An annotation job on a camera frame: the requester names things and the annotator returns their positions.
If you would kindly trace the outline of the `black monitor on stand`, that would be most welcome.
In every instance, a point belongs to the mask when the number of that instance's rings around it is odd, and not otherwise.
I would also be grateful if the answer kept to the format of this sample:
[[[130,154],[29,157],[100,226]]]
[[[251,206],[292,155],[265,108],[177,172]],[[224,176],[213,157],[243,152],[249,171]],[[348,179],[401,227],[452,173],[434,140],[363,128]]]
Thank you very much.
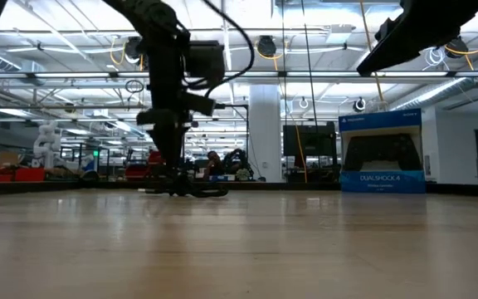
[[[337,183],[339,161],[335,123],[284,125],[283,156],[289,183]]]

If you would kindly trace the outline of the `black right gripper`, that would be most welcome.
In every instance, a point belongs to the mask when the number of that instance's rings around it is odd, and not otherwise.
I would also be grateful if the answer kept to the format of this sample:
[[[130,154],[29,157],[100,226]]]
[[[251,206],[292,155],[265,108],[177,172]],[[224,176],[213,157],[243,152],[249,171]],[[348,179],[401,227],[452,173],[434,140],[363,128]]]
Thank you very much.
[[[358,65],[361,76],[413,59],[425,47],[447,43],[478,13],[478,0],[398,0],[402,13],[387,19],[379,44]]]

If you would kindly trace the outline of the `red cabinet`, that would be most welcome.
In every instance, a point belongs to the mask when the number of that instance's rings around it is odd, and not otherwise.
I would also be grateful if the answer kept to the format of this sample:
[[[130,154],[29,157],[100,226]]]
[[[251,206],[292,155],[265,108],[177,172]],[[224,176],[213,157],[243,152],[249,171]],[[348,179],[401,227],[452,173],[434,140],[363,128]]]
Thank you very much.
[[[129,181],[145,180],[158,176],[165,166],[159,151],[150,151],[146,159],[132,159],[129,156],[126,160],[124,176]]]

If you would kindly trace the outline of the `white robot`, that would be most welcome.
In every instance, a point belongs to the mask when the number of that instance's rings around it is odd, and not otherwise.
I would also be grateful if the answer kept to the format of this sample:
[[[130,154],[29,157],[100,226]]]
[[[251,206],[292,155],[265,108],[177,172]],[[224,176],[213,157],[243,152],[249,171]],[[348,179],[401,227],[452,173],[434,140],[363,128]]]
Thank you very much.
[[[61,149],[57,128],[56,120],[44,120],[38,127],[39,135],[33,144],[33,168],[52,169],[55,166],[55,154]]]

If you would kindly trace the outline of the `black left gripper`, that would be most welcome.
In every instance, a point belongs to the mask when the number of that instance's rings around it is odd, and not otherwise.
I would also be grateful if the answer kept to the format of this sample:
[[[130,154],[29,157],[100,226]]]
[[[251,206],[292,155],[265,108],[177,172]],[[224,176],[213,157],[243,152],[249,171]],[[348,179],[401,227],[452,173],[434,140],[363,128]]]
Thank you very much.
[[[215,100],[186,91],[183,85],[181,52],[175,42],[142,41],[148,57],[149,86],[152,107],[140,111],[136,116],[137,125],[177,127],[188,122],[189,111],[194,110],[211,116]],[[152,129],[151,137],[163,163],[154,166],[160,186],[176,186],[183,147],[184,129]]]

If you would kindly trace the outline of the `red bins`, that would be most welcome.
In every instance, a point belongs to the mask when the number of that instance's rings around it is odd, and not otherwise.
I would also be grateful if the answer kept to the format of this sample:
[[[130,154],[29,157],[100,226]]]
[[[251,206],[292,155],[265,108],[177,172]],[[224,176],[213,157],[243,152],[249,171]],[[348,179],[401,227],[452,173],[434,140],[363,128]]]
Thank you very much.
[[[46,172],[43,168],[3,168],[0,169],[0,183],[2,182],[41,182]]]

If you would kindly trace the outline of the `person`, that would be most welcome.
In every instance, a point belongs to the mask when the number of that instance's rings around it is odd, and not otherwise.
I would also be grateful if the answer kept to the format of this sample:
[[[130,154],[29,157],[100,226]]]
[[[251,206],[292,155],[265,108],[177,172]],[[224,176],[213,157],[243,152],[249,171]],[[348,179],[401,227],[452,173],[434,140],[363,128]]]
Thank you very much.
[[[208,163],[204,170],[203,178],[209,180],[211,176],[219,176],[225,174],[223,163],[215,151],[209,151],[207,153]]]

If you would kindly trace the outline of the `white pillar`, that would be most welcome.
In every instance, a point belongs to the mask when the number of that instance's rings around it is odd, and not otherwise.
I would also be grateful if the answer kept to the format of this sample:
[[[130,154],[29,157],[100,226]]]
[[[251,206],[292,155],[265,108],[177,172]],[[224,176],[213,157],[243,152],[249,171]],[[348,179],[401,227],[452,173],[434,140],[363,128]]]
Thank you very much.
[[[281,182],[280,92],[278,85],[252,85],[249,93],[249,155],[257,176]]]

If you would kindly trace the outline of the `blue DualShock controller box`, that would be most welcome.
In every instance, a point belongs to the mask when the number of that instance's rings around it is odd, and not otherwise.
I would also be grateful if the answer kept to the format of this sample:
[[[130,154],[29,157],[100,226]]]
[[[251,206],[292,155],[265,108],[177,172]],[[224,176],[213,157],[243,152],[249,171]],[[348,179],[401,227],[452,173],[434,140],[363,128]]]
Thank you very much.
[[[423,194],[422,111],[339,118],[344,192]]]

